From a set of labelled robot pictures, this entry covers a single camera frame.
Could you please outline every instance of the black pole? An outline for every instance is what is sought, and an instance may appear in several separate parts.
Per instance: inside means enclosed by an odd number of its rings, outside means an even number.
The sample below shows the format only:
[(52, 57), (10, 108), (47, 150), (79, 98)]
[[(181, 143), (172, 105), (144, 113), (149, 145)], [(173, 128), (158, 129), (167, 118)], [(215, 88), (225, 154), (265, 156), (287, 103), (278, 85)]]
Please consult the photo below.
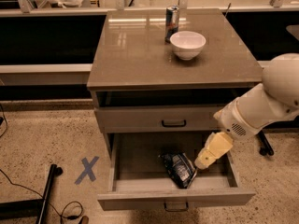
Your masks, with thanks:
[(37, 217), (36, 224), (44, 223), (44, 220), (45, 220), (46, 214), (47, 214), (47, 208), (48, 208), (48, 203), (49, 203), (49, 199), (50, 199), (50, 192), (51, 192), (51, 188), (53, 185), (54, 177), (56, 175), (60, 175), (61, 173), (62, 173), (62, 169), (58, 168), (56, 164), (52, 164), (50, 166), (48, 180), (47, 180), (46, 187), (44, 190), (44, 195), (43, 195), (43, 203), (42, 203), (40, 213)]
[(261, 147), (260, 154), (263, 156), (265, 156), (266, 154), (268, 154), (270, 156), (274, 155), (274, 151), (273, 151), (270, 143), (268, 142), (266, 136), (264, 135), (263, 131), (260, 131), (258, 133), (258, 136), (260, 137), (260, 140), (263, 143), (263, 147)]

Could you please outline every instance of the cabinet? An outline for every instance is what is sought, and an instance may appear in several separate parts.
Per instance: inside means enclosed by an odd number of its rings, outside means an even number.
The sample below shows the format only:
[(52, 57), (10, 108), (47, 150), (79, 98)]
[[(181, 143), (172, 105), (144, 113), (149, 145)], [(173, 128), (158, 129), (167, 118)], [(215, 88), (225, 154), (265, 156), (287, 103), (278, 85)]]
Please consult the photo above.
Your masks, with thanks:
[(104, 210), (167, 211), (245, 204), (254, 191), (240, 187), (230, 153), (189, 189), (176, 187), (158, 157), (182, 151), (193, 161), (218, 129), (213, 114), (259, 83), (262, 68), (217, 9), (180, 12), (179, 30), (207, 40), (187, 62), (164, 43), (164, 24), (160, 10), (107, 13), (88, 81), (111, 158), (99, 203)]

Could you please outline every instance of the floor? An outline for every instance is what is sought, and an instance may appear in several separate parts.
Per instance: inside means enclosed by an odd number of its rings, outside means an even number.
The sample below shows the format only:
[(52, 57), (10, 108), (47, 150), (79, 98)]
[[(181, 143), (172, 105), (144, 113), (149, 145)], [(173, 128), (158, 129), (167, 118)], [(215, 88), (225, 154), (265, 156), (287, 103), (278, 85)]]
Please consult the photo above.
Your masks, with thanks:
[[(59, 213), (78, 201), (91, 224), (124, 223), (298, 223), (299, 219), (299, 132), (272, 130), (266, 133), (275, 155), (262, 157), (255, 137), (235, 142), (232, 155), (242, 186), (254, 189), (256, 195), (244, 206), (197, 208), (187, 212), (164, 210), (103, 211), (96, 195), (107, 190), (109, 158), (100, 134), (92, 102), (89, 99), (61, 101), (2, 102), (8, 130), (0, 138), (0, 169), (13, 183), (43, 192), (52, 163), (63, 168), (50, 200)], [(0, 133), (5, 129), (3, 123)], [(95, 180), (87, 175), (82, 160), (91, 162)], [(33, 192), (12, 186), (0, 174), (0, 203), (38, 198)], [(64, 213), (76, 215), (71, 205)], [(35, 223), (33, 217), (0, 220), (1, 224)], [(60, 223), (49, 207), (47, 223)], [(64, 223), (79, 223), (64, 220)]]

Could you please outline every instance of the drawer handle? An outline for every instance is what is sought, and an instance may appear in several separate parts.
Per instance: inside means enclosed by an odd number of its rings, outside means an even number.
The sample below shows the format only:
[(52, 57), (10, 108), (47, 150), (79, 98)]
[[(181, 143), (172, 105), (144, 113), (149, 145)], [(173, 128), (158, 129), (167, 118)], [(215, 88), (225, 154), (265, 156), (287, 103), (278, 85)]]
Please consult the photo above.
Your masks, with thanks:
[(189, 205), (188, 205), (188, 203), (186, 202), (186, 207), (185, 207), (185, 208), (181, 208), (181, 209), (169, 209), (169, 208), (167, 208), (167, 204), (164, 203), (164, 209), (165, 209), (165, 211), (167, 211), (167, 212), (186, 212), (186, 211), (189, 210)]
[(181, 127), (185, 127), (186, 125), (187, 125), (186, 119), (176, 123), (175, 122), (171, 123), (170, 120), (167, 123), (167, 121), (162, 120), (162, 126), (165, 128), (181, 128)]

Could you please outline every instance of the open drawer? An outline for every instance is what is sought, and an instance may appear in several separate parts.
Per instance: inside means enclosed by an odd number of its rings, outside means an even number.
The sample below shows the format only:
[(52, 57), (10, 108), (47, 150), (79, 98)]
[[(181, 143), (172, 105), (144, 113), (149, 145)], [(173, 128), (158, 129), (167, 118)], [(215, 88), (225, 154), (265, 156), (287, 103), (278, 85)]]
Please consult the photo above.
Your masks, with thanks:
[(179, 189), (159, 157), (184, 152), (194, 161), (209, 133), (116, 133), (107, 193), (99, 194), (103, 210), (165, 209), (243, 205), (255, 195), (240, 188), (230, 153), (199, 171), (188, 189)]

